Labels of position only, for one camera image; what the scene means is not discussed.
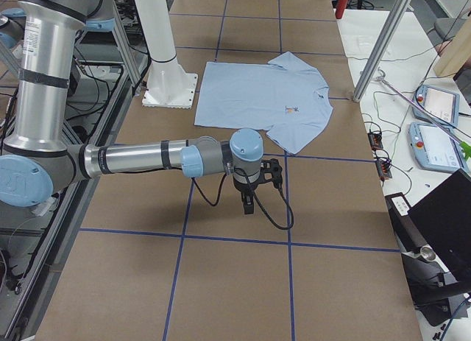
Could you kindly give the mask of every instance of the blue cloth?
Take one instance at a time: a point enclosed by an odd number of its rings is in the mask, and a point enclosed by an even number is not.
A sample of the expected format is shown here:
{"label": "blue cloth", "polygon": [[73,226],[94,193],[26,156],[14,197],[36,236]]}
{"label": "blue cloth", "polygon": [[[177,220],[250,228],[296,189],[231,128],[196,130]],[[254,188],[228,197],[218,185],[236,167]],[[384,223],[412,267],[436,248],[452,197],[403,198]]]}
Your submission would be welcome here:
{"label": "blue cloth", "polygon": [[268,65],[207,63],[195,125],[266,130],[298,153],[329,122],[328,91],[319,71],[290,52]]}

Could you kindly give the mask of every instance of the white curved robot arm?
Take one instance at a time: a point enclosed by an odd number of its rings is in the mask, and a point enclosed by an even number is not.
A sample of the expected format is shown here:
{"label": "white curved robot arm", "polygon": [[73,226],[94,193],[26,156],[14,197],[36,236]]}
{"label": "white curved robot arm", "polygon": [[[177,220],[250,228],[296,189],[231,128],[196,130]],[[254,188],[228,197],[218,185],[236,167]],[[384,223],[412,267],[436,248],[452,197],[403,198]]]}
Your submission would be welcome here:
{"label": "white curved robot arm", "polygon": [[[262,139],[249,129],[225,142],[203,137],[134,146],[66,146],[60,134],[75,35],[85,25],[111,30],[113,0],[18,3],[26,11],[24,55],[15,129],[4,140],[0,157],[1,201],[27,207],[71,183],[99,175],[178,168],[187,177],[235,171],[235,187],[242,193],[246,213],[251,213],[259,183],[275,184],[275,171],[281,185],[281,168],[277,161],[261,166]],[[266,180],[266,173],[272,179]]]}

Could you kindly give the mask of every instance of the black computer screen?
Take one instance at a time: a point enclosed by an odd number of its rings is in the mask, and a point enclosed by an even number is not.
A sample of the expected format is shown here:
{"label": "black computer screen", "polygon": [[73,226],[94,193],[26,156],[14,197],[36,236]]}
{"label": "black computer screen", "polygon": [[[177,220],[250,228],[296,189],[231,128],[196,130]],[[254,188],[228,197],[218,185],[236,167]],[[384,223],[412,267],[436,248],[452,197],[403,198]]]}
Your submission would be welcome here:
{"label": "black computer screen", "polygon": [[471,280],[471,177],[457,170],[409,216],[455,278]]}

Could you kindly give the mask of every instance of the white desk surface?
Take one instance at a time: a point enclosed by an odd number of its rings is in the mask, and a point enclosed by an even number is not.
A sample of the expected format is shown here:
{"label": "white desk surface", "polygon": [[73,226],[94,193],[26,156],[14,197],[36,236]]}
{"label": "white desk surface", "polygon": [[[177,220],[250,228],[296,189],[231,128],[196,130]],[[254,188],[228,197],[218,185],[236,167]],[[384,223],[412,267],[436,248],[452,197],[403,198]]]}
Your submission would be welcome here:
{"label": "white desk surface", "polygon": [[[358,82],[360,72],[363,71],[366,65],[366,60],[356,60],[352,57],[357,59],[368,58],[387,15],[388,12],[386,11],[345,10],[343,19],[337,21],[345,48],[345,54],[349,57],[348,63],[350,72],[355,84]],[[398,60],[394,62],[382,61],[380,67],[386,72],[386,80],[403,92],[414,91],[425,76],[429,65],[436,57],[435,49],[433,49],[432,43],[429,41],[415,15],[411,12],[407,12],[397,28],[382,60],[405,59],[426,50],[428,51],[423,55],[413,57],[409,60]],[[428,76],[436,76],[433,69]],[[451,77],[429,79],[426,80],[424,84],[435,85],[436,87],[444,88],[461,95]],[[391,93],[386,86],[379,82],[372,81],[361,99],[361,111],[369,114],[372,120],[381,126],[382,130],[397,130],[394,126],[382,122],[378,118],[373,100],[373,92],[375,91]],[[400,124],[408,109],[407,103],[398,96],[385,94],[377,94],[377,100],[381,118],[395,124]],[[471,113],[470,107],[462,95],[459,110],[462,113]],[[364,116],[364,120],[369,121],[370,119],[368,116]],[[408,140],[408,125],[414,121],[417,120],[412,115],[412,110],[410,109],[404,121],[402,131],[399,134],[396,152],[392,161],[395,166],[402,170],[409,171],[411,169],[408,174],[412,179],[412,189],[407,195],[407,199],[411,205],[420,201],[450,175],[420,169],[415,161]],[[471,119],[460,116],[458,128],[471,135]],[[392,154],[395,136],[394,133],[383,134],[383,145],[389,154]],[[471,142],[470,138],[465,138],[461,135],[460,137],[467,143]],[[386,180],[384,183],[383,193],[387,195],[399,191],[406,192],[409,187],[409,182],[405,175],[393,168],[392,176],[393,178],[391,180]],[[440,331],[439,327],[434,328],[430,326],[420,312],[417,312],[417,317],[420,322],[424,340],[431,340],[433,335]],[[471,318],[454,320],[450,330],[447,332],[446,340],[467,341],[470,339],[470,335]]]}

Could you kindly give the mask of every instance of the red cylinder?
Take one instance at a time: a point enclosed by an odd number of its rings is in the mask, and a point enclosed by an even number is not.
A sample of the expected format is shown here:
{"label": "red cylinder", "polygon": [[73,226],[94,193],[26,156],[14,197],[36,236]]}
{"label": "red cylinder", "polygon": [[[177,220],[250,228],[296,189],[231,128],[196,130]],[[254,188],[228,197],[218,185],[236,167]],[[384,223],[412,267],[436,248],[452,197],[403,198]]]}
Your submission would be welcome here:
{"label": "red cylinder", "polygon": [[345,7],[347,7],[348,0],[339,0],[336,8],[336,18],[341,19],[344,15]]}

